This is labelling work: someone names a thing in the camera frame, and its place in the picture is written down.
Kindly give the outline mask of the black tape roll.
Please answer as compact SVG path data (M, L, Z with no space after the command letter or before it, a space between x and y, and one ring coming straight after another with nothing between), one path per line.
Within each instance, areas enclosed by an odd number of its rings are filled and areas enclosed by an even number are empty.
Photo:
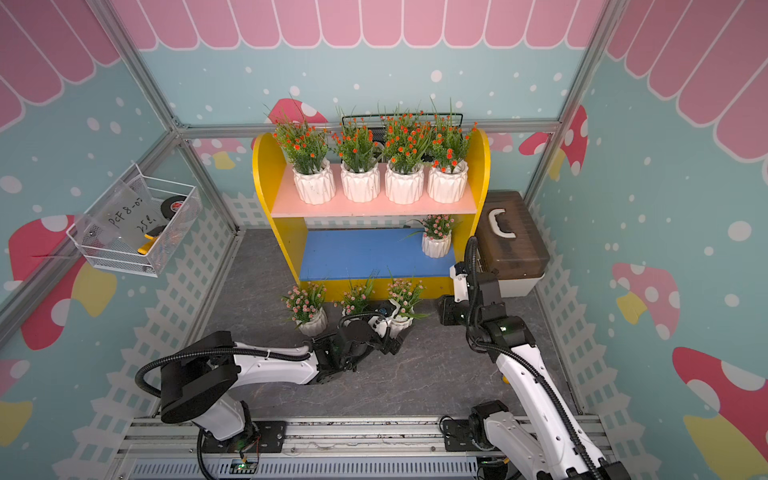
M161 202L161 213L166 220L172 220L176 213L181 209L187 197L184 195L173 195Z

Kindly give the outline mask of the orange flower pot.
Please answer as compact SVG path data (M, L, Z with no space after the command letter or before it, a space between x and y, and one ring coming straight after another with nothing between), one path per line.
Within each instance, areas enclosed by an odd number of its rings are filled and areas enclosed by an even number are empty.
M432 144L428 148L431 167L428 195L436 202L453 204L464 195L468 185L471 131L465 131L453 120L453 111L439 113L434 108Z
M310 205L321 205L334 197L336 187L327 159L327 134L310 122L313 117L295 99L280 99L268 115L276 128L273 137L292 167L300 199Z
M378 167L382 147L360 117L342 117L341 131L331 136L331 149L341 161L341 183L346 198L368 203L380 194Z
M432 142L432 126L420 115L396 110L386 117L382 160L387 164L385 193L398 205L417 202L424 192L424 155Z

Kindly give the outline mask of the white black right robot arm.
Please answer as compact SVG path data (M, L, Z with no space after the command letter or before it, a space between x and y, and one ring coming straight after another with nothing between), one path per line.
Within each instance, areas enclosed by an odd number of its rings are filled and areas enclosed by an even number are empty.
M479 269L476 237L463 260L450 270L454 293L442 303L441 321L461 325L470 349L486 354L507 379L533 430L525 431L498 401L473 408L470 437L481 449L503 453L525 479L627 479L619 461L609 460L588 437L552 385L533 334L511 316L497 277Z

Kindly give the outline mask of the yellow pink blue wooden rack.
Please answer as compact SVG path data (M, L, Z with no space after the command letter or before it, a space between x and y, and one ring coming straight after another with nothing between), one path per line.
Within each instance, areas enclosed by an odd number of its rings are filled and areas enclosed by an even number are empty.
M423 195L413 204L398 205L384 194L371 202L355 203L337 192L327 203L310 205L299 198L292 168L272 135L256 137L252 149L255 190L297 285L322 284L329 301L340 299L351 284L367 279L373 280L377 299L385 298L387 284L396 278L422 283L427 299L452 293L449 269L463 259L467 242L476 232L490 183L490 142L484 131L471 135L468 185L461 200L453 204ZM308 217L415 219L430 214L449 214L456 219L449 252L440 259L423 253L421 237L413 229L311 230L305 222Z

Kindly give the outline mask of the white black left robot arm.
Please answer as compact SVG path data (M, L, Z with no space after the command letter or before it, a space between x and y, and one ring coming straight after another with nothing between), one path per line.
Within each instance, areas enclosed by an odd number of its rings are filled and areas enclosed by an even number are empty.
M240 449L259 437L249 407L230 391L251 384L327 383L355 371L373 352L397 354L408 335L382 310L340 319L330 334L302 347L256 347L216 331L190 346L151 361L137 371L138 388L160 400L165 424L191 422L203 438Z

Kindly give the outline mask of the pink flower pot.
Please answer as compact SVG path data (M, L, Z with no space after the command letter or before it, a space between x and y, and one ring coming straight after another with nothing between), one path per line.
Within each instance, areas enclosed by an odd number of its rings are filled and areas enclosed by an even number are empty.
M281 298L290 313L290 321L305 336L317 337L328 325L324 309L326 288L308 283L305 287L294 286Z
M388 300L394 307L394 311L389 315L388 320L390 338L396 338L409 328L414 320L426 317L426 314L416 311L424 290L425 287L421 282L411 279L399 278L391 282L388 287Z
M457 225L457 220L449 214L432 214L423 219L411 219L407 222L409 227L418 224L420 231L411 235L421 237L423 253L434 259L445 257L449 253L452 244L452 233Z
M365 312L373 299L373 294L373 278L368 278L363 283L351 282L340 301L341 314L347 316Z

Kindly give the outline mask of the white box with brown lid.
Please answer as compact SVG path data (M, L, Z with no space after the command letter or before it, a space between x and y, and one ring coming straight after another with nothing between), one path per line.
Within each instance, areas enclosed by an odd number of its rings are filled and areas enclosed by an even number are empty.
M527 296L544 277L550 254L519 192L487 195L476 237L483 270L496 276L503 298Z

